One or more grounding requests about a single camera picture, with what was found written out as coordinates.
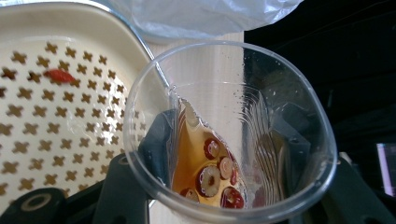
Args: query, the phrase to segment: red fruit slice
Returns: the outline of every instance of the red fruit slice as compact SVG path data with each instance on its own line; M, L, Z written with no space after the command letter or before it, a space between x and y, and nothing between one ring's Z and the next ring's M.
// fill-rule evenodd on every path
M263 186L256 190L252 205L253 207L265 206L265 191Z
M231 173L231 178L230 178L230 183L232 185L235 185L236 182L238 181L238 173L236 172L236 169L233 167L233 171Z
M216 141L213 138L206 139L204 144L204 152L205 152L205 156L208 159L210 160L215 159L219 155L219 151L220 151L220 146L218 141Z
M197 176L198 193L204 197L213 197L219 192L220 170L214 165L204 167Z
M197 203L199 202L198 194L193 189L183 189L180 192L180 195L184 196L184 197L186 197L186 198L188 198L188 199L190 199L192 201L195 201Z
M63 83L72 82L75 80L72 75L60 69L50 69L44 73L44 77L49 77L54 81Z
M220 206L224 208L243 208L245 205L244 198L241 193L233 188L224 189L221 194Z
M229 179L233 174L233 161L228 157L223 157L219 162L219 169L222 179Z

